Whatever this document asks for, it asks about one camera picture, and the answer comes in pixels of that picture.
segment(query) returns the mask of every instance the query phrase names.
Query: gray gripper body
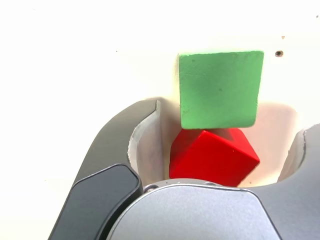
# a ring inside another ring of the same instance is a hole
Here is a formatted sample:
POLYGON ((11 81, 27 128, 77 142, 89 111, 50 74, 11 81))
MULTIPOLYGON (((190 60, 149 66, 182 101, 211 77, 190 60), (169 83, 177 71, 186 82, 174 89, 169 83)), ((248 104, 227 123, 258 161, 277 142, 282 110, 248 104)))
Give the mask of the gray gripper body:
MULTIPOLYGON (((129 164, 131 134, 155 109, 156 100, 140 101, 109 121, 94 139, 75 181, 113 164, 129 164)), ((281 174, 277 183, 245 190, 258 197, 282 239, 316 240, 320 239, 320 124, 298 132, 296 139, 299 143, 290 150, 299 163, 296 169, 281 174)))

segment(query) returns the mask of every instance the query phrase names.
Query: red cube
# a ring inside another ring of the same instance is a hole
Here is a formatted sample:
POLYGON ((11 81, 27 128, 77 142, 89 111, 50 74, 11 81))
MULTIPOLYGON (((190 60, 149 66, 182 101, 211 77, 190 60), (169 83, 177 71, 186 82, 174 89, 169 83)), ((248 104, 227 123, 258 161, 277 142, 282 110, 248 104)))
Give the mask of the red cube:
POLYGON ((171 146, 169 177, 236 187, 259 162, 238 128, 182 129, 171 146))

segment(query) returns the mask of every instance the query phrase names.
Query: green cube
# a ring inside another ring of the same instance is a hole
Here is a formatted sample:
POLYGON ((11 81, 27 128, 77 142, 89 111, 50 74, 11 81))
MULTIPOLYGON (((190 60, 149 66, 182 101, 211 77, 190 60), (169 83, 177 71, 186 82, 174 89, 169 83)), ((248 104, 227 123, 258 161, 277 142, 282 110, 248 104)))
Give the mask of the green cube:
POLYGON ((256 121, 263 51, 179 56, 183 129, 245 128, 256 121))

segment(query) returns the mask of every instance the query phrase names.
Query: white surface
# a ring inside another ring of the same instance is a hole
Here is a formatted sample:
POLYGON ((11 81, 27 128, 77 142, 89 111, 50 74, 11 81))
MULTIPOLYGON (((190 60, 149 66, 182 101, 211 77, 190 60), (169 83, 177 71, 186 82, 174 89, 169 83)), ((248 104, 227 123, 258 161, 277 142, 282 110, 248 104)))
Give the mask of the white surface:
MULTIPOLYGON (((101 127, 139 99, 179 99, 179 51, 265 51, 260 102, 290 114, 265 109, 258 124, 289 119, 281 161, 295 132, 319 122, 319 1, 209 2, 0 2, 0 239, 48 238, 101 127)), ((267 141, 254 146, 261 159, 272 161, 278 131, 246 132, 267 141)))
POLYGON ((129 162, 143 187, 165 180, 160 112, 157 101, 156 110, 136 126, 128 143, 129 162))

